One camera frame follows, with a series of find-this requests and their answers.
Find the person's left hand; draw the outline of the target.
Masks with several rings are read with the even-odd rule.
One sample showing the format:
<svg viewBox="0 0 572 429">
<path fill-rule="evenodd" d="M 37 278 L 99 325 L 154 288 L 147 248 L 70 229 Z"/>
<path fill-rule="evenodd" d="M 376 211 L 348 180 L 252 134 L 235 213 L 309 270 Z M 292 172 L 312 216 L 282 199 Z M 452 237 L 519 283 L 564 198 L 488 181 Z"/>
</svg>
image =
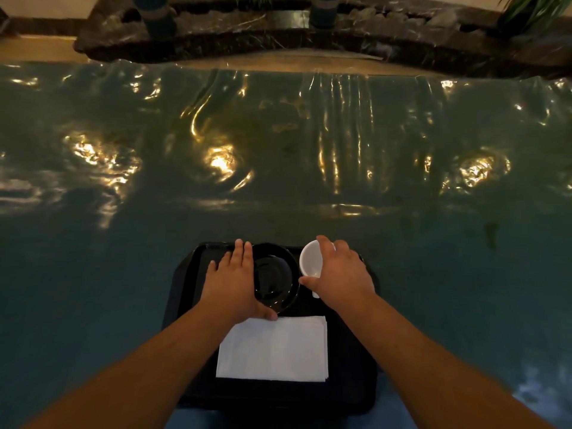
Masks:
<svg viewBox="0 0 572 429">
<path fill-rule="evenodd" d="M 232 250 L 217 262 L 218 281 L 211 284 L 204 282 L 200 301 L 220 312 L 231 325 L 254 318 L 254 304 L 258 301 L 254 296 L 252 247 L 250 242 L 244 242 L 243 272 L 239 276 L 233 276 L 230 271 Z"/>
</svg>

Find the person's right hand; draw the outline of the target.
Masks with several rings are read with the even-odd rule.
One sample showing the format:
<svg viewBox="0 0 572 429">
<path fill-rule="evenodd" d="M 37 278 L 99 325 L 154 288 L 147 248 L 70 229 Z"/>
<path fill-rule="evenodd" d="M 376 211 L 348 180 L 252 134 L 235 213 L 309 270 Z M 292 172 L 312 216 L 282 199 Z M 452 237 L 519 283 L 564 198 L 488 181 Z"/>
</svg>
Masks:
<svg viewBox="0 0 572 429">
<path fill-rule="evenodd" d="M 374 283 L 365 264 L 357 252 L 351 250 L 351 257 L 337 257 L 334 243 L 319 235 L 323 267 L 321 284 L 316 293 L 331 309 L 341 314 L 364 296 L 376 296 Z"/>
</svg>

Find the white cup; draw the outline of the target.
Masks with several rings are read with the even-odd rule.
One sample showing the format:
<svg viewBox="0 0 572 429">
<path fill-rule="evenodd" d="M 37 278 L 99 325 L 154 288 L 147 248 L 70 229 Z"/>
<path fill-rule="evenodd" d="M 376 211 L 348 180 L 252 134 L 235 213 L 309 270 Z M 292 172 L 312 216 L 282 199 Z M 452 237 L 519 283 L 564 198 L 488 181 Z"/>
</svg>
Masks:
<svg viewBox="0 0 572 429">
<path fill-rule="evenodd" d="M 302 276 L 319 278 L 323 267 L 323 257 L 318 240 L 306 244 L 299 256 L 299 268 Z"/>
</svg>

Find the black bowl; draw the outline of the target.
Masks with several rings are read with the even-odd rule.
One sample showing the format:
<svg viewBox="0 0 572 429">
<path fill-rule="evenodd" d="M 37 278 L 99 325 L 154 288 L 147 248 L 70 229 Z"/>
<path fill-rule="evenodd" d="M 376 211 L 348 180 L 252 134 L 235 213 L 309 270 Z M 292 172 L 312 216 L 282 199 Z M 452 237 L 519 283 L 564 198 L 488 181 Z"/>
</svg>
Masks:
<svg viewBox="0 0 572 429">
<path fill-rule="evenodd" d="M 254 244 L 254 296 L 266 307 L 281 314 L 295 303 L 300 290 L 300 269 L 285 246 Z"/>
</svg>

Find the person's left forearm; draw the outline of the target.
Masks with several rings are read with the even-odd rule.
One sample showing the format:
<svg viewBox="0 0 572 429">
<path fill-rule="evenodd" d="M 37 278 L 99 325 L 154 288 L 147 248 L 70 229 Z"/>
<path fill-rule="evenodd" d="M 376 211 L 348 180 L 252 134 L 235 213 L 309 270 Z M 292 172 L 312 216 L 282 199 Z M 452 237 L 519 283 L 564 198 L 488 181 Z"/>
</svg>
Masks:
<svg viewBox="0 0 572 429">
<path fill-rule="evenodd" d="M 22 429 L 163 429 L 184 390 L 255 306 L 199 302 Z"/>
</svg>

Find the person's right forearm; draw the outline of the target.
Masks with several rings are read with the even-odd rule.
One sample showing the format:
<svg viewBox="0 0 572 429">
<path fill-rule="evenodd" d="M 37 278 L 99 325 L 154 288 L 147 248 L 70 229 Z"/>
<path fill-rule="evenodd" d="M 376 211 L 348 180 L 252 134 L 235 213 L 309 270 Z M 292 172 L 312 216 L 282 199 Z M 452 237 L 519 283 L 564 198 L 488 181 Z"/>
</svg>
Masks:
<svg viewBox="0 0 572 429">
<path fill-rule="evenodd" d="M 321 297 L 394 383 L 419 429 L 553 429 L 379 296 Z"/>
</svg>

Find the white folded napkin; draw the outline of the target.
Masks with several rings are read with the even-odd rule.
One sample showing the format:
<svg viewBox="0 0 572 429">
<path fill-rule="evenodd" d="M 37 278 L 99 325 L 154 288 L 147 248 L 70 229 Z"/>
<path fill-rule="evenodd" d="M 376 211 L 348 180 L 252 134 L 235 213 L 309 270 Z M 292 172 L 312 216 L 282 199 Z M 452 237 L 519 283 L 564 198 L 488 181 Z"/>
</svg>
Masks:
<svg viewBox="0 0 572 429">
<path fill-rule="evenodd" d="M 324 316 L 250 318 L 218 350 L 217 378 L 322 383 L 329 377 Z"/>
</svg>

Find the black plastic tray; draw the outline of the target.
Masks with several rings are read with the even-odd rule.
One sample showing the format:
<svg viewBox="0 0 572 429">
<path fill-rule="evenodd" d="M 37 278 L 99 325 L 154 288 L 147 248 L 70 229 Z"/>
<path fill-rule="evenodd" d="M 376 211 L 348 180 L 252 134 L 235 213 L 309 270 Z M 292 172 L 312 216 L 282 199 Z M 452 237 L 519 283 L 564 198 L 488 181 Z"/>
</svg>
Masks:
<svg viewBox="0 0 572 429">
<path fill-rule="evenodd" d="M 285 246 L 299 265 L 301 246 Z M 216 377 L 218 351 L 190 383 L 178 408 L 298 415 L 349 415 L 375 402 L 376 362 L 341 318 L 300 286 L 295 303 L 281 317 L 324 316 L 327 321 L 329 377 L 322 383 L 239 380 Z"/>
</svg>

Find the green plastic table cover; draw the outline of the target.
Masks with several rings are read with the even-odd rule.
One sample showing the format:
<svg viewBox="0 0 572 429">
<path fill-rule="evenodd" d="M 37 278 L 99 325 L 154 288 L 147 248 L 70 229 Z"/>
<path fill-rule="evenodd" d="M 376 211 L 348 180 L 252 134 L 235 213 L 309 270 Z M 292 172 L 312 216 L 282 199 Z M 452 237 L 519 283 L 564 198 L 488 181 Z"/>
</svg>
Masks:
<svg viewBox="0 0 572 429">
<path fill-rule="evenodd" d="M 0 64 L 0 429 L 161 328 L 199 243 L 346 240 L 572 429 L 572 80 Z"/>
</svg>

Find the dark stone planter ledge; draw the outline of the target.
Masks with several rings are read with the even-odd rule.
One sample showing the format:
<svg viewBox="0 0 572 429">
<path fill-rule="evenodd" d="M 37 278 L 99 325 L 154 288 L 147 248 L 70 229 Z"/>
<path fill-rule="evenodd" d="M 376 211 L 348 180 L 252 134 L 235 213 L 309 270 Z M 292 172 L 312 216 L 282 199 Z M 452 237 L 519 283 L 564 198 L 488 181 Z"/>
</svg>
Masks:
<svg viewBox="0 0 572 429">
<path fill-rule="evenodd" d="M 500 27 L 503 13 L 434 0 L 340 0 L 335 25 L 310 23 L 311 0 L 169 0 L 175 34 L 154 39 L 132 0 L 98 0 L 74 43 L 111 62 L 164 63 L 318 49 L 473 78 L 572 79 L 572 17 Z"/>
</svg>

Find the striped green pillar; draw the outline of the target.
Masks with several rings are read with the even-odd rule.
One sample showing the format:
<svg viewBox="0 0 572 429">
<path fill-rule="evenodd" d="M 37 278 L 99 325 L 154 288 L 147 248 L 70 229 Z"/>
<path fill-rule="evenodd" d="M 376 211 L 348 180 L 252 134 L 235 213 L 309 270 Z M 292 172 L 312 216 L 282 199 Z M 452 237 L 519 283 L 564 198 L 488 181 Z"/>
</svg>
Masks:
<svg viewBox="0 0 572 429">
<path fill-rule="evenodd" d="M 151 38 L 166 40 L 177 33 L 175 17 L 168 0 L 132 0 Z"/>
<path fill-rule="evenodd" d="M 331 29 L 338 17 L 340 0 L 311 0 L 310 26 L 318 29 Z"/>
</svg>

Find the green leafy plant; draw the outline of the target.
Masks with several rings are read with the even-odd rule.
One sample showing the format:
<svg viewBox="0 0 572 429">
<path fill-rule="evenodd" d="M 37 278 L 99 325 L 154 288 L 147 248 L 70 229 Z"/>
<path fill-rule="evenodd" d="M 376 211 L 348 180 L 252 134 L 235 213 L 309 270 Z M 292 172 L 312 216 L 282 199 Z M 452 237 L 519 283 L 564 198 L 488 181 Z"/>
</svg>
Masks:
<svg viewBox="0 0 572 429">
<path fill-rule="evenodd" d="M 553 21 L 572 5 L 572 0 L 499 0 L 498 5 L 503 6 L 498 28 L 524 28 L 539 21 Z"/>
</svg>

